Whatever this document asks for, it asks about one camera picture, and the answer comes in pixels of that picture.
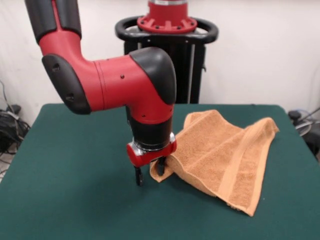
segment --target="table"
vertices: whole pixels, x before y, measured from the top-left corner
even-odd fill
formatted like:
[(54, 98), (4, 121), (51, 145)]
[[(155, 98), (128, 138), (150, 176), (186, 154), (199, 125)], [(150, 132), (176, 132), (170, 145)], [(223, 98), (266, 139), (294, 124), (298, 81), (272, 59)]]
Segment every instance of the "table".
[(271, 144), (254, 217), (176, 175), (135, 184), (125, 109), (75, 115), (45, 105), (0, 184), (1, 240), (319, 239), (320, 167), (282, 108), (177, 105), (173, 130), (190, 112), (217, 109), (245, 127), (272, 117)]

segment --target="metal ring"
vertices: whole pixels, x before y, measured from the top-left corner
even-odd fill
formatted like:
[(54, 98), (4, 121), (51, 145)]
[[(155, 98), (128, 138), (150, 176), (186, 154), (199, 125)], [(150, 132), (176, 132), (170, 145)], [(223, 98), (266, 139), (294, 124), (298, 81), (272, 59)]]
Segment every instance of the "metal ring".
[(162, 5), (162, 6), (172, 6), (172, 5), (182, 5), (187, 4), (188, 0), (149, 0), (149, 2), (155, 5)]

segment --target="black handle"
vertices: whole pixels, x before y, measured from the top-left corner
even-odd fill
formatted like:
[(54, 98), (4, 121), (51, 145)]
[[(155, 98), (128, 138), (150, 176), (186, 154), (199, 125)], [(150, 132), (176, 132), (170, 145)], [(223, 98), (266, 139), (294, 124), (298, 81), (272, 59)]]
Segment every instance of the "black handle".
[[(57, 30), (52, 0), (24, 0), (37, 43), (40, 39)], [(61, 27), (81, 37), (81, 24), (77, 0), (55, 0)]]
[(212, 22), (200, 18), (194, 18), (198, 22), (198, 28), (204, 29), (206, 33), (191, 32), (186, 34), (163, 34), (149, 33), (140, 29), (130, 29), (137, 25), (137, 20), (141, 16), (128, 17), (119, 21), (115, 25), (115, 34), (124, 41), (147, 43), (147, 42), (168, 42), (170, 43), (190, 43), (190, 44), (209, 44), (217, 40), (219, 30)]

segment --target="black rubber cover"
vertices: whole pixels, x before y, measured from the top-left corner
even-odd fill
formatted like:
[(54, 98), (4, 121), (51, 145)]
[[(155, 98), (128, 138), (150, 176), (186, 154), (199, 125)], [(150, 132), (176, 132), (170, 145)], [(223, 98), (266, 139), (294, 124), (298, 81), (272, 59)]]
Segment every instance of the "black rubber cover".
[(143, 124), (131, 117), (130, 126), (134, 142), (141, 149), (155, 151), (170, 143), (172, 117), (159, 124)]
[(177, 83), (175, 67), (170, 56), (158, 47), (146, 47), (132, 51), (129, 55), (148, 75), (160, 98), (168, 105), (174, 104)]
[(37, 43), (57, 29), (51, 0), (24, 0)]
[(72, 66), (55, 54), (44, 56), (42, 63), (65, 105), (75, 114), (90, 114), (85, 91)]
[(78, 0), (55, 0), (61, 27), (78, 34), (81, 38), (81, 23)]
[[(37, 43), (40, 39), (57, 30), (51, 0), (24, 0)], [(81, 37), (81, 24), (77, 0), (56, 0), (61, 27)]]

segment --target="white wall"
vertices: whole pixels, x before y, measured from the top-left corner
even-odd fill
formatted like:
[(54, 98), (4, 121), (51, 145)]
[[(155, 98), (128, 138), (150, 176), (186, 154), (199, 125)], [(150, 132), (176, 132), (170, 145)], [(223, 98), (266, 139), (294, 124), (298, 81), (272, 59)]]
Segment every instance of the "white wall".
[[(90, 60), (122, 55), (116, 22), (147, 10), (147, 0), (78, 2), (82, 51)], [(189, 12), (220, 30), (207, 46), (202, 103), (320, 105), (320, 1), (189, 0)], [(43, 104), (61, 102), (41, 58), (24, 1), (0, 0), (0, 79), (30, 123)]]

